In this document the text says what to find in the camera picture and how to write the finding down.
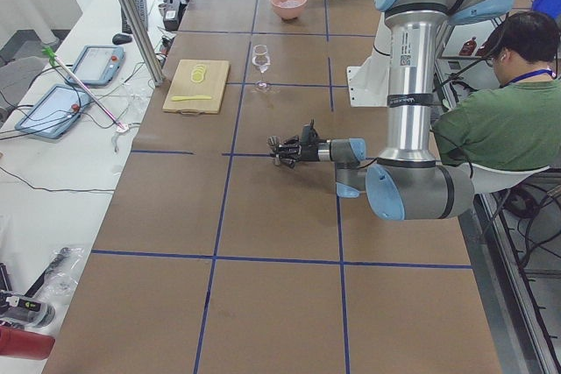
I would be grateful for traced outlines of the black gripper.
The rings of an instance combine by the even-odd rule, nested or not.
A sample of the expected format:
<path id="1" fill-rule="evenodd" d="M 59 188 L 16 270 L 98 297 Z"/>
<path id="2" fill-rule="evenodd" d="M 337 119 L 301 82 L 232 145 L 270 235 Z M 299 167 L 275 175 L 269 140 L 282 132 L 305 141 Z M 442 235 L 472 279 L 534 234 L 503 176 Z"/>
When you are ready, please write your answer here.
<path id="1" fill-rule="evenodd" d="M 304 142 L 299 138 L 288 138 L 277 144 L 278 151 L 298 151 L 296 158 L 294 157 L 273 157 L 275 166 L 286 166 L 294 168 L 297 162 L 318 162 L 319 142 L 316 140 Z"/>

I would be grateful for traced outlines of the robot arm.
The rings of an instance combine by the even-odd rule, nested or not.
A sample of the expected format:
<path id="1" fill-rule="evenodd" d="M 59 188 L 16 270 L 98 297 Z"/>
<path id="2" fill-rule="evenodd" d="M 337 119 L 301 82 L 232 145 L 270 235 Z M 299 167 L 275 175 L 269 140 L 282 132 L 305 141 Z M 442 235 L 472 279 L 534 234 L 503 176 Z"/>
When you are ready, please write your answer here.
<path id="1" fill-rule="evenodd" d="M 362 166 L 360 138 L 321 139 L 307 125 L 280 142 L 269 138 L 274 161 L 331 161 L 337 195 L 365 194 L 386 220 L 445 219 L 472 205 L 474 187 L 464 171 L 440 165 L 429 149 L 437 31 L 444 23 L 465 25 L 507 13 L 514 0 L 374 0 L 391 32 L 388 64 L 387 145 L 374 163 Z"/>

